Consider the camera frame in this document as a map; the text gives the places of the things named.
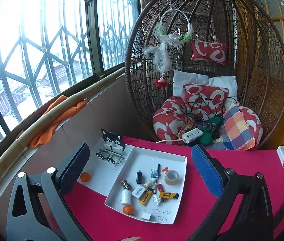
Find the orange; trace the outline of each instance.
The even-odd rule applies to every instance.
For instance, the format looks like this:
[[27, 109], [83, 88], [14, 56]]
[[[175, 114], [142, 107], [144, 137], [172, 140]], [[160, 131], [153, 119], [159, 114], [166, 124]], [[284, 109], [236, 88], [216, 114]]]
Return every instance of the orange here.
[[123, 207], [123, 212], [125, 214], [128, 214], [128, 215], [133, 215], [134, 214], [134, 207], [132, 207], [131, 205], [126, 205]]
[[89, 173], [83, 172], [80, 175], [80, 179], [81, 179], [82, 182], [88, 182], [91, 179], [91, 176], [90, 176]]

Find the pen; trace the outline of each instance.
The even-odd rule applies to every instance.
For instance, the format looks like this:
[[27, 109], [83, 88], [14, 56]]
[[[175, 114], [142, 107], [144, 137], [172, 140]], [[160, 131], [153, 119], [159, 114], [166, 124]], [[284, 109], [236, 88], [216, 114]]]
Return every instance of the pen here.
[[155, 187], [154, 187], [153, 194], [156, 194], [156, 186], [157, 186], [157, 184], [158, 184], [159, 173], [160, 173], [160, 163], [158, 163], [158, 167], [157, 167], [157, 169], [156, 169], [156, 172], [157, 172], [158, 176], [156, 177], [156, 182], [155, 182]]

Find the blue foam pad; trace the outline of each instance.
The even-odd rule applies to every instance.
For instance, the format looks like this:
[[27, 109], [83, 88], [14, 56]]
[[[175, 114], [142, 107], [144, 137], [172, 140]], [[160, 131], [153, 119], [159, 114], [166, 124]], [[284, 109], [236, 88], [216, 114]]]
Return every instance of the blue foam pad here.
[[223, 193], [222, 178], [202, 149], [197, 145], [192, 148], [192, 160], [211, 195], [219, 198]]

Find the white paper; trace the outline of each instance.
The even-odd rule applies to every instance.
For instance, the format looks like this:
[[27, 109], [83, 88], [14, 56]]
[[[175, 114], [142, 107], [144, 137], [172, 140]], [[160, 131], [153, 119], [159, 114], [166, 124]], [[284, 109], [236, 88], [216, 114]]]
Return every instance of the white paper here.
[[99, 159], [96, 156], [96, 153], [99, 152], [99, 149], [104, 149], [104, 143], [105, 142], [103, 138], [100, 138], [94, 148], [90, 150], [90, 158], [83, 169], [83, 172], [90, 174], [90, 181], [82, 182], [80, 179], [78, 179], [77, 181], [82, 185], [107, 197], [134, 146], [126, 145], [123, 154], [125, 160], [122, 164], [120, 163], [115, 166], [106, 160]]

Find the white device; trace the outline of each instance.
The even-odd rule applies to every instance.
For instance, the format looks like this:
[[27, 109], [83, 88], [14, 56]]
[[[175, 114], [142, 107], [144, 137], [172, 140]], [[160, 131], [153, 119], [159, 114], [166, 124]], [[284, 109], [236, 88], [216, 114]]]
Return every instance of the white device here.
[[280, 159], [281, 165], [284, 167], [284, 146], [279, 146], [277, 148], [278, 157]]
[[201, 137], [203, 135], [203, 132], [198, 129], [198, 128], [195, 128], [195, 129], [192, 129], [186, 133], [184, 133], [182, 135], [182, 139], [184, 141], [184, 143], [190, 143], [192, 141], [194, 141], [195, 139]]

